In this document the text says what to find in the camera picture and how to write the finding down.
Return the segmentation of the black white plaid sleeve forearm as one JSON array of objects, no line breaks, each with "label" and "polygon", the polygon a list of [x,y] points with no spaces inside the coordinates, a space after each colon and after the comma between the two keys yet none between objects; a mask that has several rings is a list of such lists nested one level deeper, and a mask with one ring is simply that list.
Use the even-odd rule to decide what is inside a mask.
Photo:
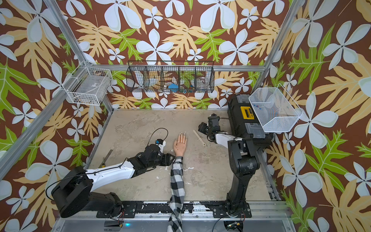
[{"label": "black white plaid sleeve forearm", "polygon": [[171,199],[167,232],[182,232],[182,209],[185,200],[185,187],[183,180],[183,158],[176,157],[171,169]]}]

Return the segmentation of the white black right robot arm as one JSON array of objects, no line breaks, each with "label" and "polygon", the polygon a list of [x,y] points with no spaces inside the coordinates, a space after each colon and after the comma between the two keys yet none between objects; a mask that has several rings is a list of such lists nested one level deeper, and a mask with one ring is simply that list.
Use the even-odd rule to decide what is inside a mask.
[{"label": "white black right robot arm", "polygon": [[198,128],[199,132],[207,136],[208,141],[228,149],[229,164],[233,172],[231,189],[227,193],[226,201],[222,206],[215,208],[214,217],[237,217],[245,214],[250,218],[246,191],[251,178],[260,168],[254,143],[222,131],[219,121],[218,115],[211,114],[208,117],[208,122],[202,122]]}]

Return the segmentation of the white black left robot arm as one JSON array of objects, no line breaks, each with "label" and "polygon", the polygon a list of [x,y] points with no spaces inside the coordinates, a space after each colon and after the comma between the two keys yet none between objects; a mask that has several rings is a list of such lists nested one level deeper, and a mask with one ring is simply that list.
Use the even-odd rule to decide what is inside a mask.
[{"label": "white black left robot arm", "polygon": [[113,218],[124,212],[123,202],[117,194],[97,193],[105,185],[137,177],[158,166],[170,166],[172,154],[164,154],[158,145],[148,145],[144,152],[112,166],[71,170],[51,191],[60,216],[71,217],[81,211],[96,211],[99,218]]}]

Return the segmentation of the mannequin hand with painted nails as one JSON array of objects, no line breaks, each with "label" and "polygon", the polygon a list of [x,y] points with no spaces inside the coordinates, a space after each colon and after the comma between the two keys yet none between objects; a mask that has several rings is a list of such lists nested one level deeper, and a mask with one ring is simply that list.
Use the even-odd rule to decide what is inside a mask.
[{"label": "mannequin hand with painted nails", "polygon": [[178,138],[174,141],[174,152],[176,157],[183,157],[186,151],[187,137],[181,132]]}]

